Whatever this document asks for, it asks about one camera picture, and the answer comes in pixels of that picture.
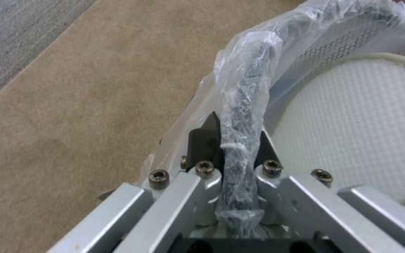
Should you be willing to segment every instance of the beige carpet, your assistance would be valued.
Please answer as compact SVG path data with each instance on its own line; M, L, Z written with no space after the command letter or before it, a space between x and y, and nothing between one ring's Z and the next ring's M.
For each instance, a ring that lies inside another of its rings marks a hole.
M132 182L218 50L301 0L97 0L0 91L0 252L43 252Z

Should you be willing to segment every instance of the silver metal bar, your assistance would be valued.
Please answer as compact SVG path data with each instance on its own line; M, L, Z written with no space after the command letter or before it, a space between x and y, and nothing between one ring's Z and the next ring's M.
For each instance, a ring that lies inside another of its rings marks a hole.
M405 252L399 243L310 175L261 192L302 237L326 234L343 252Z
M109 252L152 204L151 192L122 184L48 253Z
M207 203L199 176L179 173L114 253L166 252L179 235L187 236Z
M356 186L338 195L405 246L405 207L369 186Z

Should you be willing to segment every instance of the plastic bag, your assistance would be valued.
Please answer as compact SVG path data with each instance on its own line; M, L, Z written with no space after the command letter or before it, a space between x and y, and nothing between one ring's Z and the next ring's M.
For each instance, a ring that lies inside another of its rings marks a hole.
M142 168L179 171L188 132L216 111L225 152L216 214L235 237L250 237L262 217L253 162L264 126L273 129L288 95L329 62L353 53L405 56L405 5L391 0L309 0L236 35L214 71Z

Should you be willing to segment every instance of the round filter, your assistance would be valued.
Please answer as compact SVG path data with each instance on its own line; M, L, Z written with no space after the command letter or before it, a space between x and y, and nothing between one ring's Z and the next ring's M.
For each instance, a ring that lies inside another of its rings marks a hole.
M405 57L342 59L302 86L272 136L288 174L323 169L405 205Z

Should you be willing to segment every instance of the hex socket screw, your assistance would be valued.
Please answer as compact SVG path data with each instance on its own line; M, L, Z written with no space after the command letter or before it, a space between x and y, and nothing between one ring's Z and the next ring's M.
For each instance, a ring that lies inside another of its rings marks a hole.
M187 156L183 155L180 157L180 169L185 170L187 168Z
M283 167L277 160L266 160L262 164L262 173L270 178L276 178L281 175Z
M200 176L202 179L210 178L214 170L215 168L211 161L200 161L196 163L196 175Z
M331 173L322 169L315 169L310 174L328 188L331 187L332 181L334 180Z
M170 175L165 170L154 170L149 176L149 186L153 189L165 189L170 184Z

